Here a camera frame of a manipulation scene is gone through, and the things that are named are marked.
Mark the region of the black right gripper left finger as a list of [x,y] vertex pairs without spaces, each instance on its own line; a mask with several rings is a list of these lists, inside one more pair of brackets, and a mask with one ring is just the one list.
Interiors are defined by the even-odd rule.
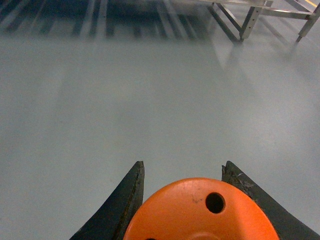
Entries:
[[122,240],[143,203],[145,167],[137,161],[97,212],[71,237],[72,240]]

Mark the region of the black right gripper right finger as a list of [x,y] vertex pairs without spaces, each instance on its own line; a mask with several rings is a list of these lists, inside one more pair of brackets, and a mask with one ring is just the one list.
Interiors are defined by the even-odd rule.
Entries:
[[222,166],[221,180],[250,197],[265,213],[281,240],[318,240],[320,235],[302,223],[233,162]]

